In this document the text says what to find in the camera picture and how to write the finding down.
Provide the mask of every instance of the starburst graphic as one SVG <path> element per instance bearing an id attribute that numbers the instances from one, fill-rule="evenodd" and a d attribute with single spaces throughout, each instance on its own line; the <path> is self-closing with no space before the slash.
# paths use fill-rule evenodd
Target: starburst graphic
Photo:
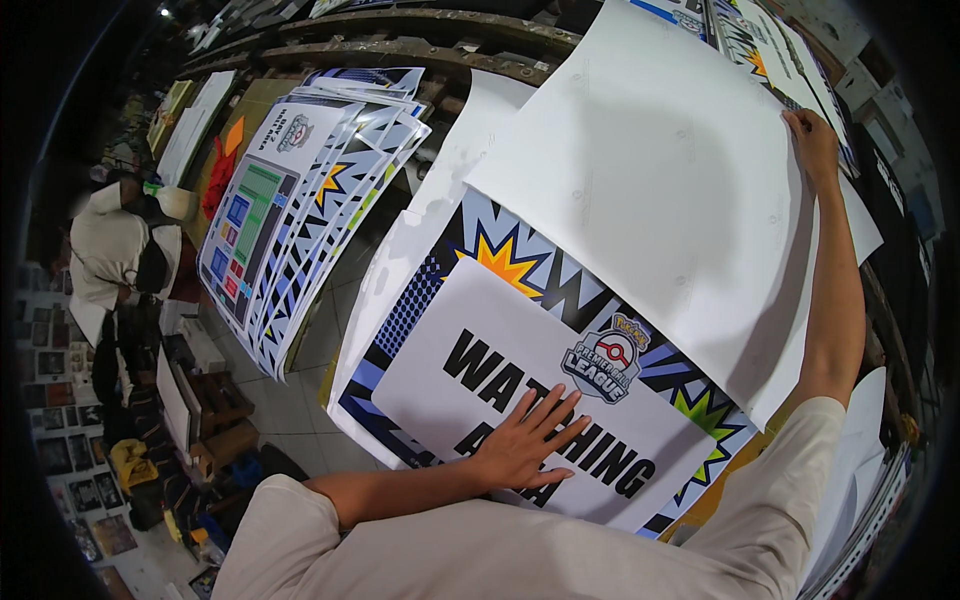
<path id="1" fill-rule="evenodd" d="M 324 202 L 326 201 L 326 192 L 334 191 L 338 194 L 346 194 L 347 190 L 344 189 L 344 186 L 337 181 L 337 175 L 344 169 L 353 166 L 349 162 L 340 162 L 332 167 L 330 167 L 330 172 L 327 174 L 324 184 L 320 186 L 320 189 L 317 190 L 317 206 L 320 210 L 324 210 Z"/>
<path id="2" fill-rule="evenodd" d="M 511 284 L 521 294 L 530 299 L 543 296 L 543 290 L 526 280 L 526 277 L 541 264 L 549 254 L 537 254 L 534 256 L 516 257 L 516 239 L 519 234 L 519 225 L 514 227 L 510 233 L 500 242 L 499 246 L 493 246 L 490 237 L 484 231 L 483 226 L 477 224 L 476 252 L 468 252 L 466 249 L 454 248 L 457 260 L 464 256 L 473 258 L 478 263 L 490 269 L 498 277 Z"/>
<path id="3" fill-rule="evenodd" d="M 674 501 L 677 506 L 684 500 L 686 489 L 691 483 L 700 484 L 707 487 L 712 483 L 713 478 L 710 474 L 709 466 L 716 463 L 725 463 L 732 458 L 730 452 L 723 447 L 723 442 L 728 440 L 736 432 L 743 429 L 746 425 L 734 425 L 723 423 L 723 420 L 733 410 L 733 402 L 729 398 L 719 400 L 716 387 L 709 384 L 704 388 L 696 398 L 691 399 L 686 386 L 681 385 L 674 388 L 670 403 L 679 410 L 685 417 L 697 423 L 709 436 L 716 442 L 717 446 L 710 452 L 693 477 L 686 482 L 683 488 L 674 495 Z"/>
<path id="4" fill-rule="evenodd" d="M 752 74 L 767 77 L 767 67 L 763 66 L 763 59 L 756 48 L 747 50 L 747 54 L 743 58 L 754 66 L 754 70 L 751 71 Z"/>

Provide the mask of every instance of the pokémon premier ball league logo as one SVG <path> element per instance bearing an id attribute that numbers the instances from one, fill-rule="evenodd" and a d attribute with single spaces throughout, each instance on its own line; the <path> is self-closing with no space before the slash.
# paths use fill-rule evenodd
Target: pokémon premier ball league logo
<path id="1" fill-rule="evenodd" d="M 290 152 L 294 148 L 302 148 L 306 140 L 309 139 L 313 126 L 307 120 L 306 115 L 298 114 L 290 122 L 290 127 L 283 132 L 283 137 L 276 144 L 277 152 Z"/>
<path id="2" fill-rule="evenodd" d="M 587 396 L 615 404 L 630 392 L 640 374 L 639 355 L 647 351 L 650 333 L 638 321 L 613 313 L 611 326 L 591 331 L 566 351 L 561 368 Z"/>

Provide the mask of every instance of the white t-shirt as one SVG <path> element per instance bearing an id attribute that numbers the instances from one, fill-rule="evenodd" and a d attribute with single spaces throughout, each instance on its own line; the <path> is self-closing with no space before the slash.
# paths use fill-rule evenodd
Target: white t-shirt
<path id="1" fill-rule="evenodd" d="M 361 523 L 285 475 L 263 481 L 213 590 L 253 598 L 793 598 L 846 412 L 804 402 L 683 547 L 470 500 Z"/>
<path id="2" fill-rule="evenodd" d="M 167 259 L 167 279 L 156 295 L 165 300 L 180 262 L 180 228 L 155 228 L 153 236 Z M 119 181 L 91 194 L 70 227 L 74 294 L 113 310 L 118 284 L 133 288 L 140 254 L 149 239 L 144 220 L 122 209 Z"/>

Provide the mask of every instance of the red fabric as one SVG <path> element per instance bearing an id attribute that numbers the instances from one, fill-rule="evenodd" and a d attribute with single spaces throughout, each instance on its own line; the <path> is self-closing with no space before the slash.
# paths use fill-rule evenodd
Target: red fabric
<path id="1" fill-rule="evenodd" d="M 227 191 L 227 185 L 233 177 L 233 161 L 236 158 L 236 150 L 230 153 L 230 156 L 224 156 L 224 146 L 220 143 L 219 135 L 214 137 L 213 141 L 217 145 L 217 161 L 213 163 L 210 183 L 206 187 L 203 203 L 204 215 L 208 221 L 213 220 L 213 215 L 217 213 L 217 206 L 224 198 L 224 192 Z"/>

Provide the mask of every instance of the halftone dot pattern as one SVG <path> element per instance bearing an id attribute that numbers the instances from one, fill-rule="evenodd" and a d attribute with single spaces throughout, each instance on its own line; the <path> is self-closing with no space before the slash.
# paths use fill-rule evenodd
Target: halftone dot pattern
<path id="1" fill-rule="evenodd" d="M 388 356 L 396 357 L 427 304 L 437 295 L 441 283 L 440 265 L 433 256 L 427 256 L 373 340 Z"/>

